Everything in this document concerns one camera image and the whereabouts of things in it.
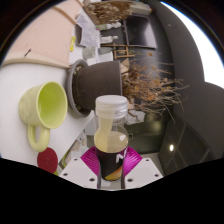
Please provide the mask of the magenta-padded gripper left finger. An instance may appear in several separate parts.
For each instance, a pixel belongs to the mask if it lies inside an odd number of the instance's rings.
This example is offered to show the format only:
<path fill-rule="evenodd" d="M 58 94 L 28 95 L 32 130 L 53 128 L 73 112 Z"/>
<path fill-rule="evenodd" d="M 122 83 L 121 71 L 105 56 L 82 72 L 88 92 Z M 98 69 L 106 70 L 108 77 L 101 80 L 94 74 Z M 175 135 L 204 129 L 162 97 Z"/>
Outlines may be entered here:
<path fill-rule="evenodd" d="M 100 163 L 95 147 L 89 148 L 80 158 L 72 158 L 60 177 L 84 188 L 100 188 Z"/>

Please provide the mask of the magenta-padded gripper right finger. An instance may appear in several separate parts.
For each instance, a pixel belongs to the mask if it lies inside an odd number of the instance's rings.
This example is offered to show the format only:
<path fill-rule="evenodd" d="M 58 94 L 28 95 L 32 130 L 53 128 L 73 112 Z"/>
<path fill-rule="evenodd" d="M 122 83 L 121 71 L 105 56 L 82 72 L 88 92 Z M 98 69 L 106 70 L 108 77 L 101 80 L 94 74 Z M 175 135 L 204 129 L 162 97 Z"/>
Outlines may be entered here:
<path fill-rule="evenodd" d="M 162 177 L 151 158 L 143 158 L 131 147 L 127 148 L 122 167 L 122 189 L 140 188 Z"/>

